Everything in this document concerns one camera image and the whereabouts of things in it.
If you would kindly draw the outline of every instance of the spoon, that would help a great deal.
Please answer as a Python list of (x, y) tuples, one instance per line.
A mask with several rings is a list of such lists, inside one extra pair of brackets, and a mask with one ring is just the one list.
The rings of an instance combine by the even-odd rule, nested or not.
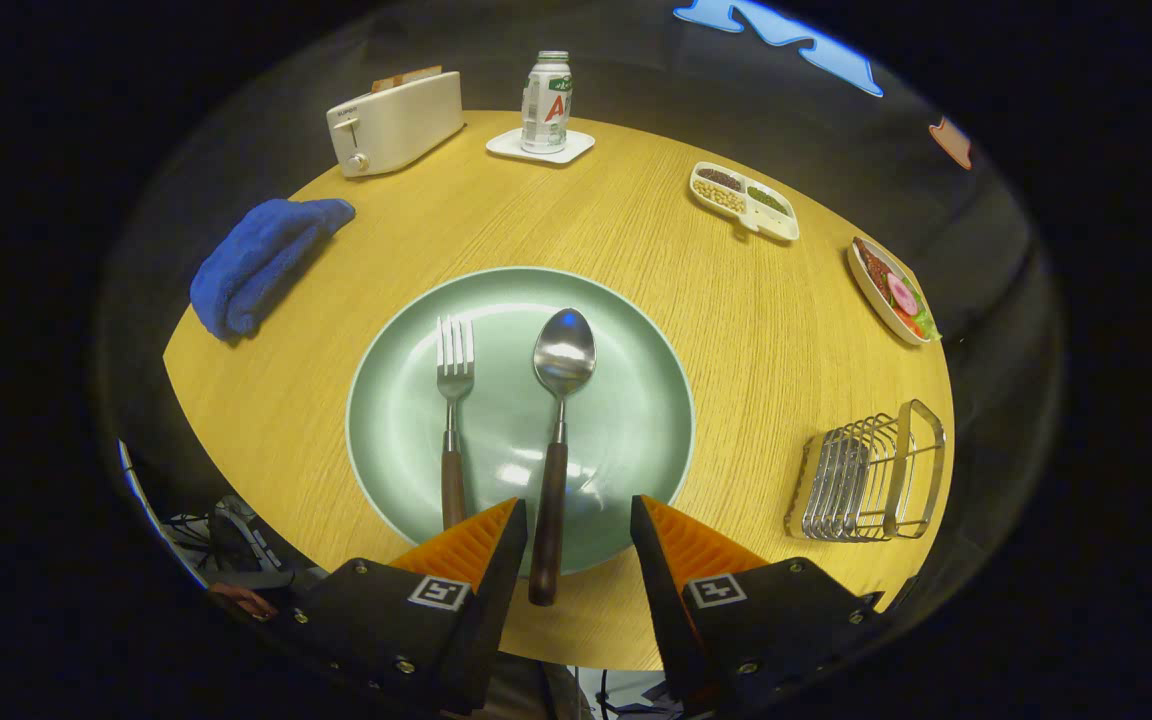
[(536, 378), (558, 397), (554, 437), (545, 450), (545, 475), (540, 479), (540, 510), (536, 515), (536, 544), (531, 551), (531, 578), (526, 598), (532, 605), (548, 606), (558, 592), (558, 567), (563, 556), (563, 497), (567, 492), (567, 396), (584, 386), (594, 373), (594, 332), (585, 316), (570, 306), (540, 328), (531, 355)]

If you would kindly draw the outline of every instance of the white bottle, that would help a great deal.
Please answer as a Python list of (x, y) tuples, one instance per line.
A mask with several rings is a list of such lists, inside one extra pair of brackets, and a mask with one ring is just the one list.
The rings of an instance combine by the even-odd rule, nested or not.
[(541, 50), (522, 88), (522, 149), (547, 154), (567, 146), (573, 69), (566, 50)]

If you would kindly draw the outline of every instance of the folded towel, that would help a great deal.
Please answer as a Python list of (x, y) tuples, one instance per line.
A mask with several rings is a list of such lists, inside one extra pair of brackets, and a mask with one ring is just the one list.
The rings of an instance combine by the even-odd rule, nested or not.
[(265, 200), (234, 225), (189, 285), (189, 301), (211, 334), (256, 329), (289, 270), (353, 220), (346, 200)]

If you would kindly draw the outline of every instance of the round wooden table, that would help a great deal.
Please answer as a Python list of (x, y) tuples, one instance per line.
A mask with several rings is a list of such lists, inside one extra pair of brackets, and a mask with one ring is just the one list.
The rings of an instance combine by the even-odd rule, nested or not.
[[(192, 308), (180, 318), (164, 363), (225, 478), (325, 569), (401, 555), (410, 546), (372, 510), (346, 454), (346, 395), (362, 354), (391, 316), (448, 279), (503, 265), (567, 270), (643, 309), (684, 364), (696, 445), (677, 508), (768, 561), (805, 556), (854, 593), (884, 591), (882, 611), (937, 538), (954, 467), (954, 406), (940, 343), (901, 342), (856, 288), (844, 250), (867, 236), (757, 169), (652, 132), (576, 118), (571, 128), (596, 145), (550, 165), (485, 150), (517, 126), (517, 111), (467, 111), (465, 119), (402, 170), (344, 179), (333, 167), (291, 197), (342, 197), (357, 217), (255, 338), (232, 347)], [(776, 243), (702, 209), (687, 190), (698, 160), (781, 191), (799, 240)], [(782, 516), (804, 442), (895, 414), (910, 397), (940, 416), (948, 438), (942, 501), (927, 533), (864, 544), (787, 537)], [(563, 578), (553, 607), (528, 602), (518, 583), (500, 650), (660, 669), (634, 548)]]

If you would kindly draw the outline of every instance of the metal fork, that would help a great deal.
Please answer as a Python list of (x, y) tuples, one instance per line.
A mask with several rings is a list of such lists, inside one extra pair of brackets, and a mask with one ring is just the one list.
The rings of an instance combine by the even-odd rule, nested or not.
[(444, 530), (465, 518), (465, 480), (461, 468), (461, 438), (456, 430), (456, 401), (473, 387), (473, 323), (435, 320), (438, 392), (447, 397), (444, 432)]

